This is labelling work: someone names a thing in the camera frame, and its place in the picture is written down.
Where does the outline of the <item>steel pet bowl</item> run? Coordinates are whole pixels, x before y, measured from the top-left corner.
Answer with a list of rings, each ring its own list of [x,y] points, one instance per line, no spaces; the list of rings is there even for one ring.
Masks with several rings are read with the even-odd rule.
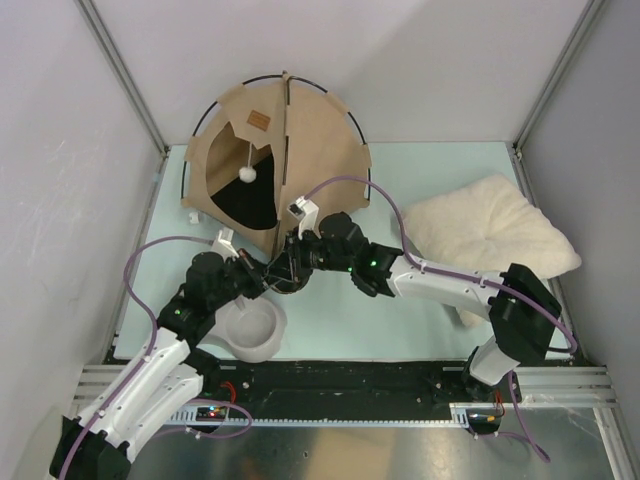
[[[276,271],[269,274],[268,283],[271,289],[281,295],[291,295],[302,290],[309,282],[310,274],[298,274],[297,276]]]

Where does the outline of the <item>grey double pet feeder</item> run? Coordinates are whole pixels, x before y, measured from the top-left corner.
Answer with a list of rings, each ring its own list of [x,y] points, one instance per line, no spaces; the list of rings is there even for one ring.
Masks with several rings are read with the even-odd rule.
[[[261,363],[280,350],[287,316],[266,298],[254,300],[240,296],[215,313],[215,324],[201,345],[225,349],[246,363]]]

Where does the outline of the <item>beige fabric pet tent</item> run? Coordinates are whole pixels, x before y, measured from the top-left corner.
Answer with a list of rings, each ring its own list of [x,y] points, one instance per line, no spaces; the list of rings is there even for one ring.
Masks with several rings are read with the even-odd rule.
[[[313,193],[319,213],[368,207],[371,155],[346,104],[324,87],[286,72],[227,90],[189,140],[181,203],[239,233],[268,257],[294,229],[287,209]],[[316,186],[333,184],[314,193]]]

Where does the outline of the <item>black tent pole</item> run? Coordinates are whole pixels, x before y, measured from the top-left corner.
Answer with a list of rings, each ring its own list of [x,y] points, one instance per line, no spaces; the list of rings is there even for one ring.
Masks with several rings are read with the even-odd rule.
[[[275,258],[280,251],[280,234],[284,231],[284,187],[287,182],[287,168],[288,168],[288,155],[289,155],[289,137],[288,137],[288,108],[290,105],[290,77],[291,75],[287,70],[282,71],[283,81],[283,95],[284,95],[284,107],[283,107],[283,161],[282,172],[280,175],[280,187],[279,187],[279,200],[278,200],[278,222],[276,226],[276,233],[274,236],[272,258]]]
[[[190,173],[183,206],[215,208],[213,196],[251,166],[267,183],[259,205],[278,209],[283,161],[282,74],[248,80],[222,94],[217,112],[192,135],[185,161]],[[289,155],[284,207],[321,182],[341,175],[365,177],[371,155],[361,127],[334,93],[291,75]]]

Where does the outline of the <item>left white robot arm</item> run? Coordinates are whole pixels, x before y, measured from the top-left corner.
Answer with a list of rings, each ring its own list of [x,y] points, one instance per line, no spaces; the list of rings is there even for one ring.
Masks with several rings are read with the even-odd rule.
[[[216,312],[268,286],[245,250],[196,255],[178,292],[152,319],[141,351],[76,418],[65,418],[49,472],[56,479],[124,479],[144,445],[183,404],[221,389],[219,361],[200,349]]]

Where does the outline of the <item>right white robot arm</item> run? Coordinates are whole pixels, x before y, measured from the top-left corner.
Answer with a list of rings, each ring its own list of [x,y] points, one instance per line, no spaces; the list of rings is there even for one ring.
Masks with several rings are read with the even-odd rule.
[[[551,351],[561,307],[525,265],[505,272],[449,269],[370,241],[346,213],[332,214],[319,232],[295,229],[267,268],[286,293],[306,286],[314,271],[341,272],[365,295],[421,297],[487,320],[491,337],[470,354],[461,375],[464,393],[476,401],[495,393],[518,366],[531,366]]]

